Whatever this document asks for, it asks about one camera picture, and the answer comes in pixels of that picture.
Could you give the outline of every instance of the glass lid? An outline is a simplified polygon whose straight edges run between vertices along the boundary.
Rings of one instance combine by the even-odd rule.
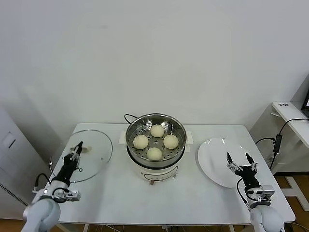
[[[112,157],[112,141],[108,135],[99,130],[81,130],[71,135],[56,166],[53,165],[53,156],[51,156],[49,168],[54,176],[63,166],[64,157],[72,153],[80,142],[83,142],[83,144],[79,155],[78,169],[73,172],[70,179],[71,183],[82,182],[94,177],[110,161]]]

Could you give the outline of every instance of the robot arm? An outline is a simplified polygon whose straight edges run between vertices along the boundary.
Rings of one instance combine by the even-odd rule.
[[[270,207],[270,197],[274,194],[272,186],[261,186],[255,178],[257,163],[246,153],[250,165],[238,166],[227,153],[228,168],[240,176],[245,184],[247,201],[241,196],[250,211],[250,221],[255,232],[284,232],[284,221],[281,215]]]
[[[80,193],[69,190],[70,178],[78,169],[80,153],[83,142],[81,141],[75,149],[64,157],[64,165],[58,175],[52,179],[51,184],[45,189],[36,191],[31,205],[24,211],[26,223],[22,232],[46,232],[58,223],[60,218],[59,203],[66,201],[79,201]]]

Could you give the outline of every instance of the steamed bun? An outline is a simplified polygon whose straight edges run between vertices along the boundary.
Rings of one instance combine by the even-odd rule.
[[[153,137],[159,138],[164,134],[164,129],[161,125],[153,125],[150,129],[150,134]]]
[[[136,149],[144,149],[148,146],[148,138],[145,135],[138,135],[133,140],[133,145]]]
[[[168,149],[174,149],[178,146],[178,138],[175,135],[169,134],[165,136],[163,144]]]
[[[150,160],[162,159],[162,151],[159,148],[152,147],[147,151],[147,158]]]

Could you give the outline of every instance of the white desk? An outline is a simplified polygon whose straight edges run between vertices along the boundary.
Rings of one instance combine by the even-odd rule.
[[[274,109],[283,118],[284,121],[288,121],[293,118],[306,119],[307,117],[301,112],[301,102],[289,102],[289,101],[274,101]],[[309,122],[307,121],[291,121],[288,123],[294,133],[299,137],[303,144],[309,148]],[[283,193],[287,197],[297,197],[300,204],[305,211],[309,211],[309,202],[300,190],[299,186],[291,176],[286,177],[291,188],[282,189]]]
[[[274,101],[272,105],[284,121],[288,121],[294,118],[307,118],[300,110],[302,107],[301,102]],[[309,122],[291,121],[288,123],[288,125],[304,143],[304,145],[309,147]]]
[[[109,135],[114,152],[108,167],[90,180],[71,184],[81,192],[79,202],[61,204],[59,222],[125,225],[223,225],[249,224],[249,212],[236,189],[221,187],[197,167],[199,145],[209,138],[226,138],[241,144],[259,163],[258,180],[276,191],[272,207],[284,221],[295,215],[262,155],[244,126],[185,125],[194,144],[185,153],[177,177],[153,186],[136,176],[124,145],[118,144],[127,124],[78,124],[74,130],[97,129]],[[63,161],[56,165],[57,172]]]

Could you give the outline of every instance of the white plate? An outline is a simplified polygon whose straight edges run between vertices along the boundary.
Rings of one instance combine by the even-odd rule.
[[[246,152],[242,146],[230,140],[215,138],[202,143],[197,159],[203,172],[215,183],[227,188],[236,188],[240,176],[233,174],[226,166],[227,153],[236,164],[249,165]]]

